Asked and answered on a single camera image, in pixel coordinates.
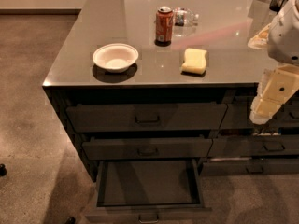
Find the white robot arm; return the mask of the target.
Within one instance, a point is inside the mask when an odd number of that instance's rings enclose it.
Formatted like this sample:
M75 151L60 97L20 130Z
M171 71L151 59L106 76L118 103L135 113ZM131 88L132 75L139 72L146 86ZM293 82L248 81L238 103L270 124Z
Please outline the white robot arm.
M263 72L250 108L250 120L265 124L299 91L299 0L288 0L248 46L267 49L278 62L274 70Z

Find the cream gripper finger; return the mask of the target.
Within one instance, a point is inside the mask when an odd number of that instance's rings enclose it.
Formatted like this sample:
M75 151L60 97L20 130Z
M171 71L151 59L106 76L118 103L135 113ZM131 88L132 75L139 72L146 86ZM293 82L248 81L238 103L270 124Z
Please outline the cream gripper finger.
M259 33L252 37L248 42L248 47L252 49L266 49L268 43L270 25L267 24Z
M281 108L280 104L265 101L260 97L253 100L253 115L259 118L272 118Z

